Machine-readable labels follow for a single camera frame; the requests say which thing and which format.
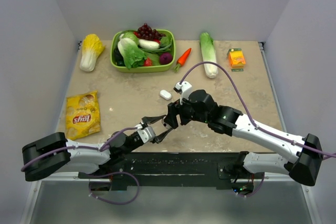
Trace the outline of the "white earbud charging case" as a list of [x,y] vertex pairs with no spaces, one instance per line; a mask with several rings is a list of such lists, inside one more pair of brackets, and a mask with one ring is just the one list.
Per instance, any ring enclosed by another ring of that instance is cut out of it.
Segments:
[[167,100],[167,101],[172,99],[171,93],[166,90],[161,90],[159,95],[160,97],[162,97],[164,100]]

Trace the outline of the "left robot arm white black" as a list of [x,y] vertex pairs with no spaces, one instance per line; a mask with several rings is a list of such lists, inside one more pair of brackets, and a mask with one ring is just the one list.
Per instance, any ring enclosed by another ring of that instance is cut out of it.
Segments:
[[177,120],[166,115],[143,117],[132,134],[127,129],[115,132],[103,144],[84,144],[66,138],[63,132],[56,132],[22,148],[24,165],[21,171],[28,182],[44,179],[54,173],[80,172],[103,178],[109,166],[123,160],[125,154],[146,143],[160,143],[166,135],[178,126]]

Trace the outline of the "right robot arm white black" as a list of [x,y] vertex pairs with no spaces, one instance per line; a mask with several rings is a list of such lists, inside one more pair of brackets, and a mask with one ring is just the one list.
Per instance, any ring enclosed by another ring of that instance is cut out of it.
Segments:
[[205,90],[193,91],[167,106],[164,126],[176,129],[190,121],[201,122],[218,134],[242,138],[272,152],[245,153],[234,165],[234,173],[246,178],[251,173],[289,175],[294,181],[314,186],[323,160],[320,140],[313,134],[292,135],[264,124],[252,123],[247,114],[217,104]]

